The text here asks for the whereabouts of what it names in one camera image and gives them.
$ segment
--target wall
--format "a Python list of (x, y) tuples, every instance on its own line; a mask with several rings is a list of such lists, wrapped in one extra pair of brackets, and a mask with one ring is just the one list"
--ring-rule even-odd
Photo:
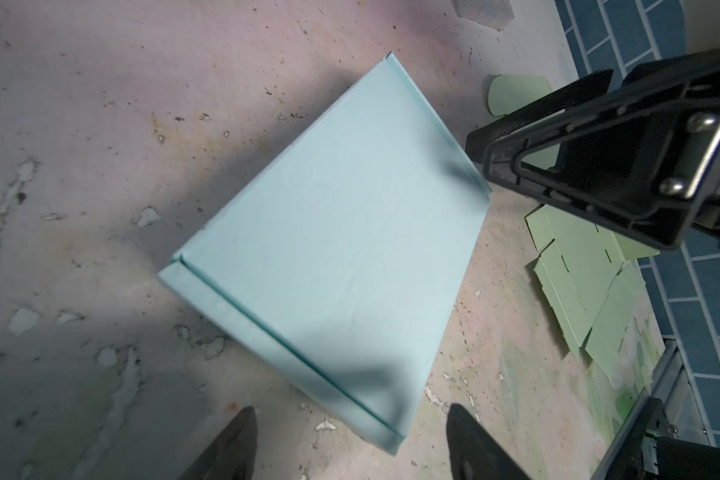
[[(679, 0), (555, 0), (579, 76), (612, 68), (611, 88), (643, 62), (683, 54)], [(720, 249), (692, 231), (679, 251), (641, 262), (664, 337), (678, 340), (712, 444), (720, 447)]]

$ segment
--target screw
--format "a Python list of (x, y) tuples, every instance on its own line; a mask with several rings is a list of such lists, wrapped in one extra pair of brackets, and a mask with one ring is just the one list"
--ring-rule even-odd
[(696, 112), (686, 122), (686, 130), (689, 133), (697, 134), (702, 131), (713, 130), (717, 126), (717, 115), (710, 112)]
[(686, 183), (680, 178), (665, 178), (659, 184), (659, 193), (662, 195), (679, 195), (686, 189)]

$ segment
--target folded blue cardboard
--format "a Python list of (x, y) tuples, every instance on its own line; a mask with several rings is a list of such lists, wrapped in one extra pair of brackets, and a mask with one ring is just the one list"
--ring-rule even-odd
[(489, 193), (388, 54), (176, 252), (160, 278), (395, 454)]

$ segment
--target worn painted surface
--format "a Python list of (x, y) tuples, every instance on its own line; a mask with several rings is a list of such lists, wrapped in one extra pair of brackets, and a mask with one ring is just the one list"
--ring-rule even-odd
[[(586, 478), (606, 440), (528, 267), (523, 197), (491, 198), (394, 458), (155, 277), (387, 52), (460, 141), (490, 118), (486, 75), (571, 82), (553, 0), (512, 5), (496, 32), (442, 0), (0, 1), (0, 478), (174, 478), (246, 405), (254, 478), (448, 478), (452, 402), (533, 478)], [(37, 318), (16, 335), (20, 309)]]

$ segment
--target clear plastic container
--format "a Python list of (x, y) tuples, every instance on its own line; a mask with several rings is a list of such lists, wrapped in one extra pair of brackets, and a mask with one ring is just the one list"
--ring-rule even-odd
[(509, 0), (451, 0), (456, 14), (494, 30), (503, 30), (514, 20)]

